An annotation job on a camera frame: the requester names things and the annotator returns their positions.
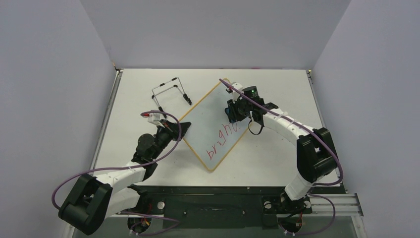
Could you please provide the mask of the blue black whiteboard eraser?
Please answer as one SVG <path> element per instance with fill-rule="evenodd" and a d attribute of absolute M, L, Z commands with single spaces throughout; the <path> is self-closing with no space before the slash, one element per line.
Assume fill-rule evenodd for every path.
<path fill-rule="evenodd" d="M 237 121 L 236 117 L 235 117 L 234 110 L 232 110 L 230 107 L 227 107 L 227 108 L 224 109 L 224 111 L 225 111 L 230 123 L 235 123 Z"/>

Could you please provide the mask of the yellow framed whiteboard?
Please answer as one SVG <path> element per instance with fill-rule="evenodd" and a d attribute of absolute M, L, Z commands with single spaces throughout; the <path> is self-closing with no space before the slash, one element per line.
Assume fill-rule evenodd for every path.
<path fill-rule="evenodd" d="M 183 140 L 208 172 L 213 172 L 248 132 L 249 118 L 230 122 L 227 101 L 232 98 L 223 83 L 216 84 L 181 119 L 190 122 Z"/>

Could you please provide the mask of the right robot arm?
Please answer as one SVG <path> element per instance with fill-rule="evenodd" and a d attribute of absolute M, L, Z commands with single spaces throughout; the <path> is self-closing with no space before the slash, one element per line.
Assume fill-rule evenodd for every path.
<path fill-rule="evenodd" d="M 232 95 L 225 108 L 230 122 L 249 118 L 261 128 L 280 134 L 296 147 L 297 175 L 286 185 L 279 199 L 279 205 L 284 211 L 293 211 L 313 185 L 318 185 L 323 177 L 338 167 L 331 134 L 324 127 L 316 129 L 303 125 L 274 103 L 265 103 L 256 86 L 244 88 L 234 83 L 228 86 L 227 92 Z"/>

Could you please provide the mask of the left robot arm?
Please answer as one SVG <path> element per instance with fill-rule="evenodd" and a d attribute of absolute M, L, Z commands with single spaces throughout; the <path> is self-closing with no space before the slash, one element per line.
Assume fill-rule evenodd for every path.
<path fill-rule="evenodd" d="M 108 169 L 105 174 L 92 176 L 89 172 L 78 179 L 58 210 L 58 217 L 86 235 L 93 234 L 111 215 L 126 209 L 142 213 L 148 200 L 136 183 L 147 180 L 156 170 L 158 156 L 171 141 L 182 139 L 191 122 L 173 123 L 166 119 L 155 122 L 155 134 L 145 133 L 127 169 Z"/>

